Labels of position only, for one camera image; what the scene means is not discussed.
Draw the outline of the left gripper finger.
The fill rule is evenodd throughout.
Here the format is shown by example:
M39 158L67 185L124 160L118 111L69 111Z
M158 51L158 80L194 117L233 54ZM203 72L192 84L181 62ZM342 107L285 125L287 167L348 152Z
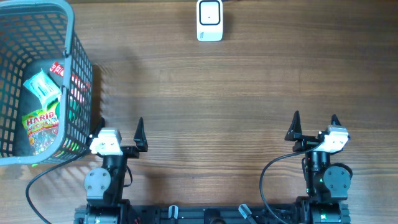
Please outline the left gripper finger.
M89 136L86 139L86 145L90 146L91 143L93 142L94 138L97 138L101 129L105 127L105 119L103 117L100 117L95 129L89 134Z
M146 134L144 131L144 119L142 117L139 118L139 122L137 124L136 132L134 135L134 142L136 143L136 147L141 152L148 151L148 143Z

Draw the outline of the Haribo gummy candy bag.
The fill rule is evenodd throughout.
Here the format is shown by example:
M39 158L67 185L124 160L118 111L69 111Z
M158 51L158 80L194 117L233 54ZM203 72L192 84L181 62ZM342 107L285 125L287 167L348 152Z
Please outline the Haribo gummy candy bag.
M22 125L27 133L32 155L46 151L58 135L59 102L54 101L47 109L35 110L22 116Z

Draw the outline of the mint green wipes packet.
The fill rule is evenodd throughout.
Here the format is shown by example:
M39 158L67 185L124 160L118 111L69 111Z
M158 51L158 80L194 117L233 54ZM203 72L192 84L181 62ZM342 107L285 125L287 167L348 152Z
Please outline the mint green wipes packet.
M39 99L45 110L62 95L61 89L43 70L26 80L23 86Z

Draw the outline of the red Nescafe stick sachet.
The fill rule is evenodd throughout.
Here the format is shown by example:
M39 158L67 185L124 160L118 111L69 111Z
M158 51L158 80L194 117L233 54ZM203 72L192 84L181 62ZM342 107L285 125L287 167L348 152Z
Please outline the red Nescafe stick sachet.
M52 72L60 77L64 77L64 67L61 64L59 64L58 62L54 62L52 64L52 66L50 67L50 72ZM72 74L71 79L72 79L72 82L78 86L78 88L86 90L86 89L89 89L89 87L90 87L89 83L84 82L74 73Z

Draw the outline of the green lid glass jar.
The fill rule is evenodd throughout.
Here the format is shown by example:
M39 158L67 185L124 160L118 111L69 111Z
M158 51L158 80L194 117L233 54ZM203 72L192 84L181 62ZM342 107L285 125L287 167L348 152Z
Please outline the green lid glass jar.
M68 119L69 119L71 122L74 122L74 120L77 119L79 112L80 112L80 105L79 105L79 103L71 96L71 97L70 97L70 110L69 110Z

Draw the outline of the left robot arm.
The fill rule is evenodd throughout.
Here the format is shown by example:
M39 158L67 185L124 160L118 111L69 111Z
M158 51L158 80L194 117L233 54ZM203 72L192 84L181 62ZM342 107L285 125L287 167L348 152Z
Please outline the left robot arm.
M133 137L134 146L122 146L121 140L119 130L107 128L104 118L100 119L89 135L89 150L103 161L101 167L90 170L84 179L87 205L81 212L75 212L75 223L141 222L130 201L123 199L123 189L130 186L124 182L125 175L132 175L127 160L138 159L140 152L148 151L144 120L140 118L138 121Z

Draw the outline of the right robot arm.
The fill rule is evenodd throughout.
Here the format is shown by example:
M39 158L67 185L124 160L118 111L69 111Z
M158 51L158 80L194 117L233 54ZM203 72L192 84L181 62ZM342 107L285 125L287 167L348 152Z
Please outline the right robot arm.
M331 162L331 156L341 152L350 140L348 130L337 116L334 114L331 124L317 136L306 136L302 133L300 114L296 111L285 140L295 143L294 152L304 153L302 170L307 187L307 196L296 198L291 221L351 223L348 206L343 201L348 199L353 171L343 163Z

